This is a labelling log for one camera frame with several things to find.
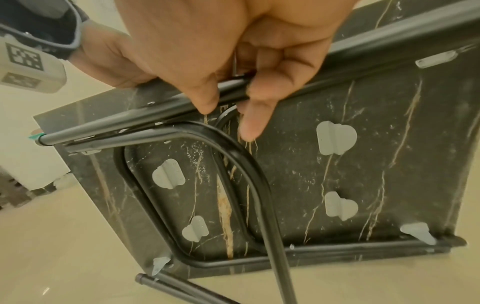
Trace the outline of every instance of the metal frame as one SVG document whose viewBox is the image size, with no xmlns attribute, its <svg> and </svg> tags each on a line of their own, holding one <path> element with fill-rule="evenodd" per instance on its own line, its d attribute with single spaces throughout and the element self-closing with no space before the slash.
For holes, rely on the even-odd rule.
<svg viewBox="0 0 480 304">
<path fill-rule="evenodd" d="M 295 96 L 318 90 L 333 84 L 356 79 L 378 71 L 392 69 L 423 57 L 464 47 L 480 42 L 480 2 L 463 1 L 454 5 L 431 11 L 390 26 L 364 33 L 334 43 L 324 62 L 321 72 L 304 86 Z M 250 76 L 234 79 L 221 90 L 219 105 L 232 104 L 246 98 L 245 88 Z M 466 242 L 456 236 L 444 236 L 436 246 L 428 246 L 416 239 L 385 242 L 363 242 L 349 244 L 304 245 L 285 248 L 272 204 L 268 182 L 253 157 L 234 139 L 217 128 L 196 122 L 168 123 L 195 109 L 183 95 L 176 95 L 158 105 L 130 110 L 104 119 L 83 124 L 60 132 L 43 135 L 37 142 L 43 146 L 67 144 L 67 151 L 80 152 L 106 148 L 114 149 L 115 165 L 134 195 L 145 209 L 157 230 L 164 237 L 173 255 L 179 261 L 194 267 L 211 268 L 250 263 L 271 262 L 277 277 L 277 283 L 285 303 L 296 303 L 295 293 L 289 272 L 288 260 L 302 258 L 321 258 L 353 254 L 381 254 L 398 252 L 418 252 L 427 248 L 448 251 L 449 248 L 465 245 Z M 217 126 L 222 128 L 235 115 L 232 107 L 218 118 Z M 157 121 L 166 122 L 154 127 Z M 124 133 L 110 133 L 129 128 Z M 93 138 L 75 141 L 81 138 Z M 241 231 L 257 255 L 233 260 L 203 261 L 190 257 L 179 245 L 169 219 L 159 208 L 152 204 L 154 198 L 145 191 L 125 160 L 125 146 L 153 141 L 166 141 L 176 138 L 191 138 L 207 143 L 212 147 L 212 155 L 219 176 L 225 187 L 232 212 L 241 225 Z M 225 155 L 243 174 L 250 185 L 255 210 L 265 244 L 255 240 L 248 230 L 241 214 L 238 200 L 233 192 L 230 177 L 219 154 Z M 194 303 L 233 303 L 226 298 L 217 298 L 208 290 L 203 290 L 181 279 L 174 281 L 160 272 L 158 282 L 151 282 L 142 276 L 140 282 Z"/>
</svg>

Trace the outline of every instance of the person's right hand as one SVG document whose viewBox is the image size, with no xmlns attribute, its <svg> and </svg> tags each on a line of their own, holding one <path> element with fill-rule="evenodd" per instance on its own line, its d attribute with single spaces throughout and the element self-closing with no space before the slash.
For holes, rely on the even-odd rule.
<svg viewBox="0 0 480 304">
<path fill-rule="evenodd" d="M 217 106 L 219 79 L 257 70 L 239 105 L 240 135 L 252 141 L 278 101 L 319 70 L 357 0 L 115 0 L 137 51 L 157 76 L 203 113 Z"/>
</svg>

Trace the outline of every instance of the person's left hand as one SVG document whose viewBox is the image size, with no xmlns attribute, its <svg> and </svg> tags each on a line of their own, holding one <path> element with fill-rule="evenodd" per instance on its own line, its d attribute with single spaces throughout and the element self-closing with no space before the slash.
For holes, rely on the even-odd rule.
<svg viewBox="0 0 480 304">
<path fill-rule="evenodd" d="M 89 76 L 116 88 L 156 78 L 136 55 L 130 36 L 89 20 L 82 25 L 81 39 L 68 60 Z"/>
</svg>

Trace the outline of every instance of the dark sleeve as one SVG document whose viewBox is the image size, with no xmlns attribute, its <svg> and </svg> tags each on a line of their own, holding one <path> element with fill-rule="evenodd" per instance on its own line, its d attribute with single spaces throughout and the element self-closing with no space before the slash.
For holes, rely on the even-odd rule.
<svg viewBox="0 0 480 304">
<path fill-rule="evenodd" d="M 82 21 L 88 19 L 82 10 L 75 8 Z M 0 23 L 63 45 L 72 43 L 77 26 L 75 14 L 66 0 L 0 0 Z M 53 55 L 62 59 L 67 56 L 61 52 L 53 52 Z"/>
</svg>

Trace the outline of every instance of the tiled floor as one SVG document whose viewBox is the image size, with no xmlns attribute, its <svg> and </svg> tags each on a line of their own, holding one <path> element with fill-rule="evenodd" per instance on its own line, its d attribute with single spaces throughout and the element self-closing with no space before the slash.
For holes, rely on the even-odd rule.
<svg viewBox="0 0 480 304">
<path fill-rule="evenodd" d="M 452 303 L 480 298 L 480 150 L 450 256 L 294 269 L 300 303 Z M 0 212 L 0 303 L 179 303 L 137 285 L 141 271 L 77 184 Z M 241 303 L 280 303 L 270 271 L 198 281 Z"/>
</svg>

